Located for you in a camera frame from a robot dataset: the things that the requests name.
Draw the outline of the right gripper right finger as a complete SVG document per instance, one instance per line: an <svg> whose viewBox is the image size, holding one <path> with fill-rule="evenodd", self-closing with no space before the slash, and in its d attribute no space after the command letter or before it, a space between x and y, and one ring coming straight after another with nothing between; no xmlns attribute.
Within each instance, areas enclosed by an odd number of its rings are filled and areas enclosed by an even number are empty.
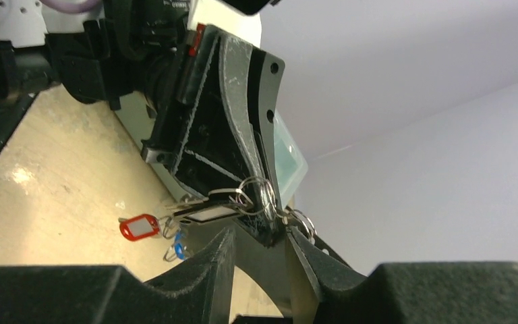
<svg viewBox="0 0 518 324"><path fill-rule="evenodd" d="M383 263L362 275L295 227L286 257L295 323L518 323L518 263Z"/></svg>

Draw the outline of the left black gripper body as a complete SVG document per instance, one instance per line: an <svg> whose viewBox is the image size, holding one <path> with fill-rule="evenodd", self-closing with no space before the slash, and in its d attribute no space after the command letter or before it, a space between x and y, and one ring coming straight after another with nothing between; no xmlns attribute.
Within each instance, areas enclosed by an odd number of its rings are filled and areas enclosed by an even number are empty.
<svg viewBox="0 0 518 324"><path fill-rule="evenodd" d="M155 111L141 156L147 163L162 165L177 179L222 176L210 163L187 152L196 124L194 114L221 32L212 24L199 24L175 49L153 55L140 68L141 93Z"/></svg>

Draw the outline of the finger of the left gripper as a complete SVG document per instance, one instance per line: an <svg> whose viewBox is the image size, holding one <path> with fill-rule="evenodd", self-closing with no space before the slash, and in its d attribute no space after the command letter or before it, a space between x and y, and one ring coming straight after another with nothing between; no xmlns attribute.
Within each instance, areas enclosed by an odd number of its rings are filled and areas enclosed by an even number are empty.
<svg viewBox="0 0 518 324"><path fill-rule="evenodd" d="M278 208L281 208L281 194L275 163L275 112L284 68L282 59L262 49L252 49L248 71L248 113L264 178L272 185Z"/></svg>
<svg viewBox="0 0 518 324"><path fill-rule="evenodd" d="M255 46L221 33L194 114L188 153L221 173L213 179L177 179L189 193L236 187L264 170L248 113L248 71Z"/></svg>

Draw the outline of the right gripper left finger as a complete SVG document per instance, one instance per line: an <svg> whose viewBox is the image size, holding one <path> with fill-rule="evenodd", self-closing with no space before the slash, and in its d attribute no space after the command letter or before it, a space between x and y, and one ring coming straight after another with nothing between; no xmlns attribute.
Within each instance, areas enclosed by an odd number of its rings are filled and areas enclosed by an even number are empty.
<svg viewBox="0 0 518 324"><path fill-rule="evenodd" d="M151 280L120 265L0 267L0 323L227 323L235 231Z"/></svg>

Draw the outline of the blue key tag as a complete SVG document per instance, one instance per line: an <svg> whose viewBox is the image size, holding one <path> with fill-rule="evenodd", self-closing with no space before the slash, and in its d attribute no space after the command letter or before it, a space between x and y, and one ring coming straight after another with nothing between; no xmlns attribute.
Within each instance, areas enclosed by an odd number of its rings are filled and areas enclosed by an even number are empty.
<svg viewBox="0 0 518 324"><path fill-rule="evenodd" d="M186 233L182 231L175 234L172 244L163 256L164 261L169 263L176 260L184 261L191 257L191 252L185 243L186 237Z"/></svg>

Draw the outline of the red key tag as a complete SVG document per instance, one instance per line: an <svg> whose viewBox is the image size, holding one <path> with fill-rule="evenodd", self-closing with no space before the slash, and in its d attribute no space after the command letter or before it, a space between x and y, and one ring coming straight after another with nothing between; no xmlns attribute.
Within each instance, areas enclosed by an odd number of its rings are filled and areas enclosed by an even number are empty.
<svg viewBox="0 0 518 324"><path fill-rule="evenodd" d="M158 235L161 228L155 216L141 214L130 219L120 219L119 231L126 240L135 242Z"/></svg>

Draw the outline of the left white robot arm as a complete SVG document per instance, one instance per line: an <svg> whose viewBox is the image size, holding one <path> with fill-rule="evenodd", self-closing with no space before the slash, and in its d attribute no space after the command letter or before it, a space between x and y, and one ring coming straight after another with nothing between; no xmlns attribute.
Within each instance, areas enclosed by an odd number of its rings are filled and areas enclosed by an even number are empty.
<svg viewBox="0 0 518 324"><path fill-rule="evenodd" d="M146 101L145 162L187 192L240 186L238 224L264 246L283 232L274 152L283 62L202 18L201 1L0 1L0 152L36 95L63 86L83 104Z"/></svg>

